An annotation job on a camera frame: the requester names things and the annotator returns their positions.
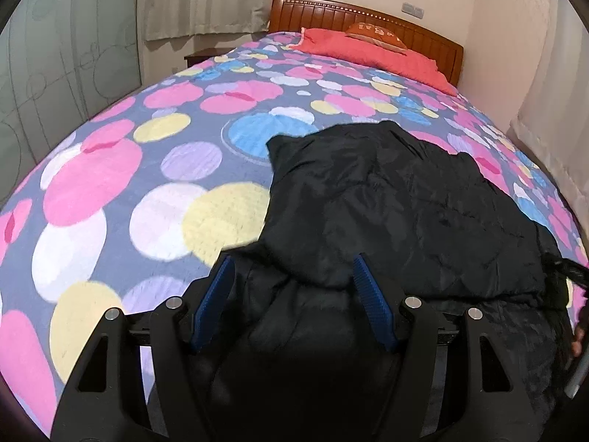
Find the bedsheet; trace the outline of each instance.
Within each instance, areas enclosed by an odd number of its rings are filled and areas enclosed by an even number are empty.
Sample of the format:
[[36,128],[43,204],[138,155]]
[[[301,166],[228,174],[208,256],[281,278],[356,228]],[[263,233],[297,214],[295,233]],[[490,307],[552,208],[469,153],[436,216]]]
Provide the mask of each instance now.
[[[269,35],[128,97],[64,140],[0,214],[0,372],[49,432],[58,398],[103,312],[154,309],[208,274],[223,246],[260,233],[266,141],[393,119],[482,174],[587,264],[542,171],[466,98]],[[571,320],[582,294],[570,288]],[[142,348],[146,392],[154,381]]]

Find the pillow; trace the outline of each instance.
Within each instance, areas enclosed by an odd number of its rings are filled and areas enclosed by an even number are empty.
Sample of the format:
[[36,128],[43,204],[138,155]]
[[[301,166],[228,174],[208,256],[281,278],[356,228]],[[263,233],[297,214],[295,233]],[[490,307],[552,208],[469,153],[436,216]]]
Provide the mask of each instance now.
[[434,60],[411,50],[406,50],[405,53],[388,51],[380,46],[348,38],[344,32],[322,28],[303,28],[300,43],[291,45],[291,49],[382,69],[413,79],[453,97],[458,94],[456,88],[438,71],[438,65]]
[[393,32],[369,23],[354,23],[346,32],[346,36],[372,43],[389,51],[405,53],[407,47]]

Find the wall switch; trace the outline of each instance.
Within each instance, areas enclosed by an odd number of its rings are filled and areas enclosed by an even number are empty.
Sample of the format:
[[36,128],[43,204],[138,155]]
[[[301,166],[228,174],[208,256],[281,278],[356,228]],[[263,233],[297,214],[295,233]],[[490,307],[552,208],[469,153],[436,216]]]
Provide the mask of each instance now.
[[413,12],[415,11],[415,7],[410,3],[403,3],[401,11],[403,13],[413,14]]
[[420,20],[423,19],[423,8],[417,8],[416,6],[413,6],[410,3],[403,3],[403,6],[401,7],[401,11],[403,13],[407,13],[410,14],[411,16],[414,16],[416,18],[419,18]]

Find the black fabric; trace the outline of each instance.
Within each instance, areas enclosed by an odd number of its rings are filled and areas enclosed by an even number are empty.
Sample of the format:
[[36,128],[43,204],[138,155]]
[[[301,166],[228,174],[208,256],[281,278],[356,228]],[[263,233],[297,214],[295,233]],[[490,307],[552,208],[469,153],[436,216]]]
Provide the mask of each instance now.
[[437,309],[479,307],[547,419],[571,330],[566,284],[541,265],[543,253],[559,255],[544,226],[469,155],[394,122],[278,136],[268,148],[266,224],[258,242],[230,251],[236,285],[193,365],[223,438],[369,438],[401,356],[376,343],[353,288],[360,252]]

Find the metal bolt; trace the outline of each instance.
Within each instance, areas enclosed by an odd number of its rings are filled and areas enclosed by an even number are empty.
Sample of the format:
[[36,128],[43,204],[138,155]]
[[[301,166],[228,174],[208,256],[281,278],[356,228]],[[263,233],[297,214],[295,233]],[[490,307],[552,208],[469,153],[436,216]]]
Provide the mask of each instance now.
[[110,308],[107,310],[107,312],[104,313],[104,317],[107,320],[115,320],[117,317],[119,317],[120,313],[121,311],[119,311],[117,308]]
[[166,301],[166,307],[168,309],[178,309],[182,305],[182,298],[174,296]]
[[481,320],[482,319],[482,312],[480,309],[477,308],[470,308],[468,310],[468,315],[472,317],[474,320]]
[[414,298],[413,296],[408,297],[405,299],[405,304],[411,309],[417,309],[421,307],[421,300],[419,298]]

